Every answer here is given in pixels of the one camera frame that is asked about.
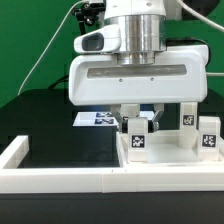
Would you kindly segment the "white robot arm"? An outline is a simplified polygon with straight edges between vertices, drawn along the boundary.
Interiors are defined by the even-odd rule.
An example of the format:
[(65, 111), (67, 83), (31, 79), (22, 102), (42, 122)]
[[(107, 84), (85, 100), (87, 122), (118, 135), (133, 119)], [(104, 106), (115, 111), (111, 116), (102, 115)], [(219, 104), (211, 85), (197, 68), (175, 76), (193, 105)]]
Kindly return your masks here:
[(104, 26), (74, 40), (75, 105), (198, 103), (207, 95), (206, 44), (166, 37), (169, 20), (206, 20), (220, 0), (104, 0)]

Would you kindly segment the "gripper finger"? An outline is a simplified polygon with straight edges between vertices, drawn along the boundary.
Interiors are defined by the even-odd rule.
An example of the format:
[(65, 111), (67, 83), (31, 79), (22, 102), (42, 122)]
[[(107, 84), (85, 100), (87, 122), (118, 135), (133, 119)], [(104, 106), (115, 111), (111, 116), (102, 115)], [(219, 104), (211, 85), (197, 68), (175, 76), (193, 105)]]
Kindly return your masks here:
[(154, 133), (159, 129), (159, 120), (164, 113), (164, 104), (158, 103), (153, 105), (153, 118), (148, 121), (148, 132)]
[(111, 112), (118, 122), (118, 131), (120, 133), (128, 132), (128, 112), (124, 104), (112, 105)]

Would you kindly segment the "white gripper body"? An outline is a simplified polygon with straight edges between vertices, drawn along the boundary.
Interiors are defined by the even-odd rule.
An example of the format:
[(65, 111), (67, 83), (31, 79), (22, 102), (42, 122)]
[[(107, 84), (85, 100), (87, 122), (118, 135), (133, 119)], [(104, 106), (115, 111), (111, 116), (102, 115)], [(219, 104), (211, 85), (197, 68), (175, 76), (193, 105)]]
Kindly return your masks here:
[(84, 55), (69, 71), (75, 105), (201, 102), (207, 95), (205, 45), (171, 46), (148, 65), (120, 66), (114, 54)]

